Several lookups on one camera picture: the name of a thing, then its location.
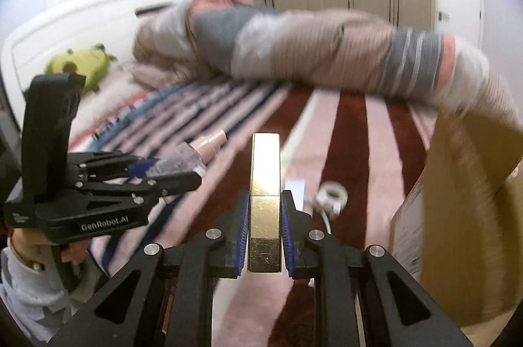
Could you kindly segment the grey left sleeve forearm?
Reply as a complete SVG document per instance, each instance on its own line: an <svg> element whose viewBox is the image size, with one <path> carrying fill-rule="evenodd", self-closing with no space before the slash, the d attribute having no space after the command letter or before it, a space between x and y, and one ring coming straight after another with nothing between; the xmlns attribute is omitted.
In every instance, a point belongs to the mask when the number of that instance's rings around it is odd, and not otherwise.
<svg viewBox="0 0 523 347"><path fill-rule="evenodd" d="M2 250L1 299L32 345L45 346L106 279L92 257L74 270L79 285L68 291L49 247L43 249L39 270L24 264L11 246Z"/></svg>

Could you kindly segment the person's left hand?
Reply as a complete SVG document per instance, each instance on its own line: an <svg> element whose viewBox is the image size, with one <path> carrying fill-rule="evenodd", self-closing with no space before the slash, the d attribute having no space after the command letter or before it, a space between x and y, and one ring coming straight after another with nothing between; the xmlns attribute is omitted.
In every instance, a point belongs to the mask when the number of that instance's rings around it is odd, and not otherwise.
<svg viewBox="0 0 523 347"><path fill-rule="evenodd" d="M50 266L69 292L80 285L76 267L85 261L90 240L57 244L35 229L14 228L9 242L13 253L27 267L35 270Z"/></svg>

